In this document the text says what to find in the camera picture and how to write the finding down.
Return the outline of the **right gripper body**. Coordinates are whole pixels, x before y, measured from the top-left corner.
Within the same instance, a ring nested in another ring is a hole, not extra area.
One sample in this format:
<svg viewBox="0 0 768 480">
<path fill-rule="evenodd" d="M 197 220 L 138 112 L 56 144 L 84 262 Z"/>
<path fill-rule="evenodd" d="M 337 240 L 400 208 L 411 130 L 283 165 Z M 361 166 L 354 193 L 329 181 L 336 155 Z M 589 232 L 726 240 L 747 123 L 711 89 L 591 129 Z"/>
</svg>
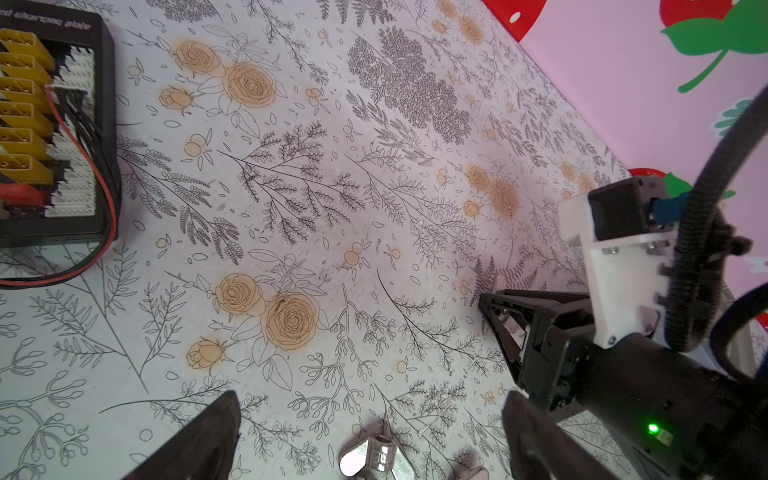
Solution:
<svg viewBox="0 0 768 480">
<path fill-rule="evenodd" d="M 635 324 L 598 321 L 583 293 L 501 290 L 481 294 L 478 305 L 515 384 L 543 412 L 565 414 L 581 401 L 594 414 L 636 412 L 627 376 L 598 362 Z"/>
</svg>

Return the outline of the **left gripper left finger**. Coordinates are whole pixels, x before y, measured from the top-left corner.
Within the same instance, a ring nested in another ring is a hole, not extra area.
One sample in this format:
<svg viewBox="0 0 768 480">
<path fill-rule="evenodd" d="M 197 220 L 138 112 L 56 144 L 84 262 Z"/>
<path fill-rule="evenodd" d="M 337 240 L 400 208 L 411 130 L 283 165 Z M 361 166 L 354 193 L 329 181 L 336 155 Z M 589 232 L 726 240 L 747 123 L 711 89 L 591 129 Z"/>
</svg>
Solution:
<svg viewBox="0 0 768 480">
<path fill-rule="evenodd" d="M 228 479 L 240 425 L 236 392 L 226 391 L 124 479 Z"/>
</svg>

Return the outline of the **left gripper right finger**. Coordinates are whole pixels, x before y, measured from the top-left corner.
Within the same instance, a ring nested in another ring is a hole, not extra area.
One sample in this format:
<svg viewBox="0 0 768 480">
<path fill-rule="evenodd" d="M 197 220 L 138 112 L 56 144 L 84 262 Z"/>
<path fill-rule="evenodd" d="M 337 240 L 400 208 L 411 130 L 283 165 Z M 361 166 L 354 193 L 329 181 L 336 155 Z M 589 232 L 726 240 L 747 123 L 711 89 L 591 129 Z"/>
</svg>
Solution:
<svg viewBox="0 0 768 480">
<path fill-rule="evenodd" d="M 508 393 L 501 422 L 514 479 L 616 479 L 519 391 Z"/>
</svg>

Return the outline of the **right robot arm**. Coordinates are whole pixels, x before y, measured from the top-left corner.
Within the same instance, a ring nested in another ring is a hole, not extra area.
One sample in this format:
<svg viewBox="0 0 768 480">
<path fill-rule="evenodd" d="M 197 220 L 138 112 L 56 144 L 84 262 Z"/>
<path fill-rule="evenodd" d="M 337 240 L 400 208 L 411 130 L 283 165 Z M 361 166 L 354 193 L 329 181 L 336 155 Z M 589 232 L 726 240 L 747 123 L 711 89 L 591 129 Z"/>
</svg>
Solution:
<svg viewBox="0 0 768 480">
<path fill-rule="evenodd" d="M 666 479 L 763 479 L 767 392 L 705 368 L 633 333 L 595 344 L 587 295 L 503 290 L 479 308 L 517 385 L 502 410 L 518 479 L 607 479 L 610 472 L 564 432 L 589 412 Z"/>
</svg>

